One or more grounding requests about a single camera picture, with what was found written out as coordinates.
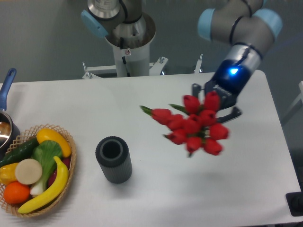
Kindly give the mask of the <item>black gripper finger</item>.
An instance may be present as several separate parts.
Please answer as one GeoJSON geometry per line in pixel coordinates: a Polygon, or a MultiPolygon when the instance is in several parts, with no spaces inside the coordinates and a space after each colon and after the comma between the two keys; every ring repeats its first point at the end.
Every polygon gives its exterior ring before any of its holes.
{"type": "Polygon", "coordinates": [[[217,122],[226,123],[240,117],[241,115],[242,115],[242,111],[238,107],[234,106],[229,114],[222,117],[218,117],[217,122]]]}
{"type": "Polygon", "coordinates": [[[199,95],[205,96],[205,87],[197,83],[191,85],[191,93],[194,97],[199,97],[199,95]]]}

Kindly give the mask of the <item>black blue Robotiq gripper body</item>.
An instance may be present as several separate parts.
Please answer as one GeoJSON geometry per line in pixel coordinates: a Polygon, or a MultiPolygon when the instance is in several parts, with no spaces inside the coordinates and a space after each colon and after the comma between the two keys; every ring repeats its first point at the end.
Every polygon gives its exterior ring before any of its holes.
{"type": "Polygon", "coordinates": [[[220,109],[236,105],[237,97],[243,90],[252,73],[235,60],[224,60],[212,78],[205,83],[205,95],[215,91],[220,98],[220,109]]]}

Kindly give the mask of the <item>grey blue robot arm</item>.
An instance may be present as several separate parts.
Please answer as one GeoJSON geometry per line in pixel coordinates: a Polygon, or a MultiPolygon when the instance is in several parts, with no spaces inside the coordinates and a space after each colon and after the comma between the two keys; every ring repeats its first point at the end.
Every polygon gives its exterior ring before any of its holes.
{"type": "MultiPolygon", "coordinates": [[[[155,37],[153,19],[142,11],[139,0],[90,0],[81,13],[86,28],[112,46],[119,77],[149,76],[150,43],[155,37]]],[[[283,23],[262,0],[230,0],[221,9],[206,9],[198,19],[197,32],[209,41],[231,45],[213,77],[204,86],[192,85],[192,94],[216,91],[220,109],[231,108],[220,117],[224,123],[241,115],[236,107],[251,75],[277,39],[283,23]]]]}

